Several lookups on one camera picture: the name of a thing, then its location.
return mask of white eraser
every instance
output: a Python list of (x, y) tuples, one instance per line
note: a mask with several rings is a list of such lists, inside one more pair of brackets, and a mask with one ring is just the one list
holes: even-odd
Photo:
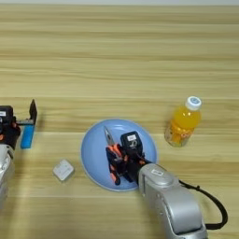
[(74, 173), (74, 167), (66, 160), (60, 161), (53, 169), (55, 174), (62, 182)]

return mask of orange juice bottle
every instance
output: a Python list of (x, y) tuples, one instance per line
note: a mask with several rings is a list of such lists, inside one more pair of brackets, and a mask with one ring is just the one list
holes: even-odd
[(202, 101), (191, 96), (185, 105), (178, 107), (165, 131), (165, 140), (174, 147), (183, 147), (188, 142), (194, 129), (200, 123)]

